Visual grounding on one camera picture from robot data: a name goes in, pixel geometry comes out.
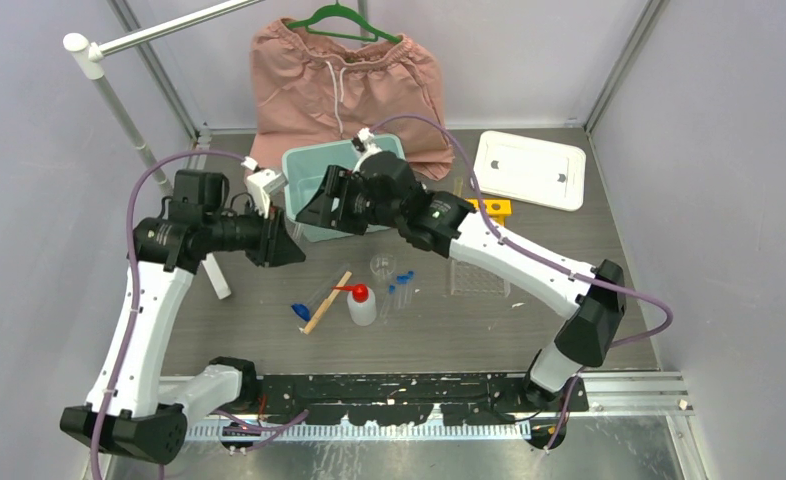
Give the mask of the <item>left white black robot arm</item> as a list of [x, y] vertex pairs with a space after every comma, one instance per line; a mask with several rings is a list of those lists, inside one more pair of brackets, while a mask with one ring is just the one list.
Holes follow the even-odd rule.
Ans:
[[261, 397], [249, 360], [217, 357], [165, 394], [160, 372], [171, 332], [206, 257], [241, 251], [253, 265], [301, 263], [285, 212], [271, 202], [287, 183], [283, 173], [251, 170], [242, 212], [229, 202], [225, 175], [180, 170], [156, 217], [129, 235], [126, 295], [110, 350], [85, 403], [64, 409], [61, 430], [97, 452], [165, 466], [180, 452], [187, 429], [220, 408], [246, 413]]

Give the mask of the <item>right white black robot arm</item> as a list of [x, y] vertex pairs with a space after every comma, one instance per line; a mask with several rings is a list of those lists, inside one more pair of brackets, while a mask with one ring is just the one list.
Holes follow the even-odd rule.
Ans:
[[407, 162], [389, 151], [353, 169], [331, 165], [296, 219], [362, 235], [370, 226], [394, 229], [411, 246], [480, 267], [549, 306], [565, 322], [527, 371], [524, 396], [551, 409], [570, 377], [603, 364], [625, 314], [622, 268], [593, 266], [544, 249], [499, 226], [468, 201], [425, 187]]

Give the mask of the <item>teal plastic bin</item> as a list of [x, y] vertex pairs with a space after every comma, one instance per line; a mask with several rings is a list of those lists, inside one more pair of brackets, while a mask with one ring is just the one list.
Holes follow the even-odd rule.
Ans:
[[[391, 151], [404, 158], [400, 139], [393, 134], [375, 137], [382, 150]], [[340, 140], [286, 151], [282, 157], [282, 171], [288, 184], [284, 189], [286, 217], [294, 225], [296, 215], [312, 199], [320, 187], [329, 165], [352, 169], [358, 161], [357, 151], [351, 140]], [[348, 233], [324, 229], [312, 225], [300, 225], [301, 234], [307, 242], [315, 243], [350, 236]]]

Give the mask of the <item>blue cap test tube lying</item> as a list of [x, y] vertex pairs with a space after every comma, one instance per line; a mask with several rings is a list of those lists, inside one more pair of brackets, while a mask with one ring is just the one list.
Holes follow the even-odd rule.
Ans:
[[304, 301], [295, 302], [290, 305], [293, 313], [304, 323], [307, 324], [316, 309], [321, 305], [330, 293], [333, 293], [335, 287], [342, 277], [349, 271], [349, 264], [345, 263], [336, 269], [333, 273], [322, 281], [322, 283], [315, 289], [315, 291], [306, 298]]

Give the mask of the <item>wooden test tube clamp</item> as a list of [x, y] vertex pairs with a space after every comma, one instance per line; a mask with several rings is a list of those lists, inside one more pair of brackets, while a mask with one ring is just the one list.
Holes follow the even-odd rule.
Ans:
[[347, 270], [344, 272], [340, 280], [332, 288], [331, 293], [321, 302], [320, 306], [314, 312], [306, 326], [301, 329], [303, 334], [309, 335], [317, 327], [324, 315], [330, 309], [331, 305], [334, 303], [342, 288], [346, 286], [351, 277], [351, 271]]

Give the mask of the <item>small clear glass beaker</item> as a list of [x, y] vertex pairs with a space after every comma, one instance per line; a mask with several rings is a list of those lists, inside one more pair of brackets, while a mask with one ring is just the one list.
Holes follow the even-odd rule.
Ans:
[[370, 260], [369, 268], [376, 284], [389, 284], [395, 276], [396, 259], [391, 254], [377, 254]]

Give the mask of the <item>white red wash bottle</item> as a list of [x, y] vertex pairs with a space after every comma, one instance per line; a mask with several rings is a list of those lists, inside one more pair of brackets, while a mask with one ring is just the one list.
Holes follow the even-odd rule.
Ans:
[[348, 293], [347, 305], [351, 320], [358, 326], [369, 326], [377, 318], [376, 297], [365, 284], [344, 285], [335, 290]]

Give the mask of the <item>pink shorts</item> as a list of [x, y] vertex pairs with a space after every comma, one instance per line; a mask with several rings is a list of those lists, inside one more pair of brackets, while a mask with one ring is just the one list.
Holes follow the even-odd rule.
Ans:
[[282, 18], [251, 42], [251, 84], [257, 133], [250, 155], [278, 167], [291, 149], [349, 140], [365, 127], [397, 136], [412, 168], [441, 180], [453, 148], [438, 131], [444, 120], [439, 61], [404, 34], [349, 49], [291, 28]]

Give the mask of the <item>clear well plate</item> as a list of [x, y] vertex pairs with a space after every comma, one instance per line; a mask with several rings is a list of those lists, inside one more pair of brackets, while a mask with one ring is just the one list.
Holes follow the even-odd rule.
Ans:
[[451, 260], [449, 263], [449, 292], [453, 296], [508, 297], [511, 284], [476, 265]]

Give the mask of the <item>yellow test tube rack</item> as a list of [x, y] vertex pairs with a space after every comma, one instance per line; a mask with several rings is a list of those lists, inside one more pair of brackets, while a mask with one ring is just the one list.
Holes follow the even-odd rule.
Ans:
[[477, 198], [467, 198], [467, 201], [475, 208], [476, 215], [483, 223], [486, 214], [492, 224], [504, 227], [507, 218], [513, 213], [511, 201], [507, 199], [488, 198], [479, 201]]

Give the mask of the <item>green clothes hanger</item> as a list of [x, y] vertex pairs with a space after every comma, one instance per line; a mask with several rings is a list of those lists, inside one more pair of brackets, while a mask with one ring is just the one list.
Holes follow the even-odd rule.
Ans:
[[316, 9], [310, 16], [289, 20], [285, 26], [291, 30], [304, 30], [308, 34], [337, 39], [354, 40], [362, 44], [388, 42], [398, 44], [402, 37], [372, 25], [366, 15], [334, 1]]

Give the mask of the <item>white plastic tray lid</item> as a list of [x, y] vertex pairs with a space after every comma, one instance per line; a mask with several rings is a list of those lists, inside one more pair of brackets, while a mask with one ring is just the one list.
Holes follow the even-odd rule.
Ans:
[[574, 212], [584, 203], [586, 160], [576, 146], [486, 131], [474, 172], [485, 194]]

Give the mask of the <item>white metal clothes rack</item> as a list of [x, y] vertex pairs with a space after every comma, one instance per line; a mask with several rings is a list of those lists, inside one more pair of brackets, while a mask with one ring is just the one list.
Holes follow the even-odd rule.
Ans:
[[101, 62], [114, 54], [131, 49], [135, 50], [167, 101], [170, 110], [180, 122], [182, 130], [193, 142], [198, 142], [204, 137], [202, 132], [206, 128], [195, 126], [193, 117], [172, 84], [166, 69], [151, 46], [151, 42], [253, 4], [252, 1], [222, 1], [214, 6], [205, 7], [154, 26], [144, 27], [128, 1], [109, 1], [107, 5], [123, 28], [123, 35], [114, 40], [94, 42], [80, 33], [68, 33], [63, 38], [63, 47], [71, 54], [84, 76], [97, 89], [144, 165], [151, 167], [157, 163], [157, 159], [112, 87]]

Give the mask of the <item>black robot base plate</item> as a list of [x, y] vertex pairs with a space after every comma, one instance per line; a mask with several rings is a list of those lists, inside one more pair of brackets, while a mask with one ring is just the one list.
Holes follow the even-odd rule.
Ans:
[[307, 374], [265, 375], [246, 399], [223, 406], [227, 413], [261, 414], [284, 424], [302, 412], [305, 425], [422, 425], [434, 409], [445, 426], [508, 425], [547, 418], [563, 407], [589, 409], [584, 383], [547, 401], [536, 399], [527, 379], [516, 373]]

